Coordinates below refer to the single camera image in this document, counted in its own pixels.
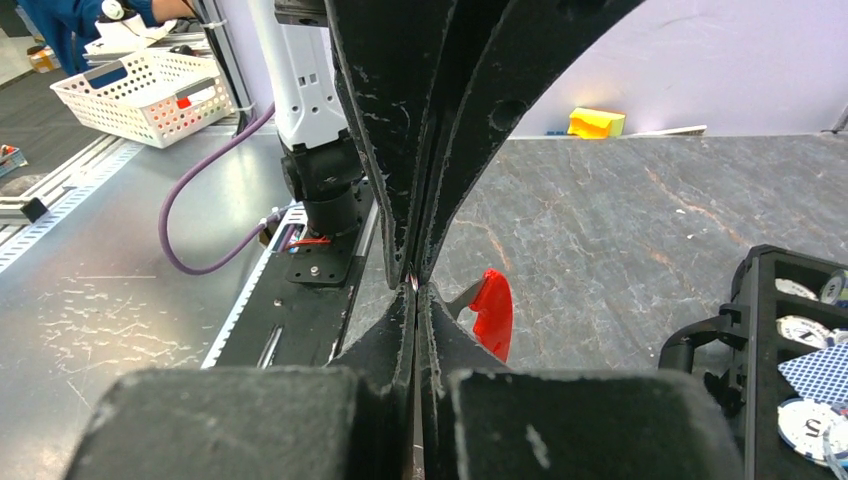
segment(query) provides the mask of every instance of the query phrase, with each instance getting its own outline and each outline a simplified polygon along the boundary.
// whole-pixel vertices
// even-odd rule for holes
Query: black toolbox
[[[792,280],[818,293],[839,269],[848,267],[771,245],[754,247],[733,276],[731,303],[722,305],[716,317],[679,330],[662,348],[660,368],[691,373],[698,347],[715,340],[731,347],[727,370],[706,373],[704,386],[730,424],[746,479],[834,478],[778,434],[778,406],[798,395],[777,366],[817,349],[782,337],[776,320],[799,315],[828,329],[848,328],[848,309],[780,292],[775,280]]]

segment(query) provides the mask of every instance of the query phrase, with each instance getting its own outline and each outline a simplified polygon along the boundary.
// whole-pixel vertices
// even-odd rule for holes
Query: yellow sponge
[[[626,115],[578,107],[571,112],[570,118],[569,135],[597,139],[621,135],[621,131],[624,130]]]

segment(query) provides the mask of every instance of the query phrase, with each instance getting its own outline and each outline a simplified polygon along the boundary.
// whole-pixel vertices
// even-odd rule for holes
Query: red handle
[[[480,293],[469,308],[477,312],[472,329],[477,341],[506,362],[512,342],[512,293],[506,277],[497,270],[486,270]]]

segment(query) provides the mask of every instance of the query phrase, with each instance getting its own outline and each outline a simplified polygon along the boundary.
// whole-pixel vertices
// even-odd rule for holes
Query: scratched metal surface
[[[846,185],[848,138],[830,134],[510,141],[433,279],[449,299],[487,267],[506,273],[514,368],[654,368],[668,335],[728,300],[751,246],[848,261]],[[388,305],[382,268],[372,251],[346,345]]]
[[[0,477],[59,478],[91,406],[120,374],[204,358],[258,246],[187,277],[162,255],[156,219],[175,179],[231,133],[214,132],[145,148],[0,275]],[[185,261],[219,258],[290,201],[280,155],[275,134],[254,136],[186,189],[171,223]]]

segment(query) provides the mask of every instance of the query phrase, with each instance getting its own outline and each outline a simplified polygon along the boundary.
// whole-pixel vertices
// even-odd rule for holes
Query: person
[[[191,0],[125,0],[151,27],[168,20],[193,17]],[[18,0],[53,49],[68,75],[88,70],[85,45],[100,38],[94,23],[103,13],[103,0]]]

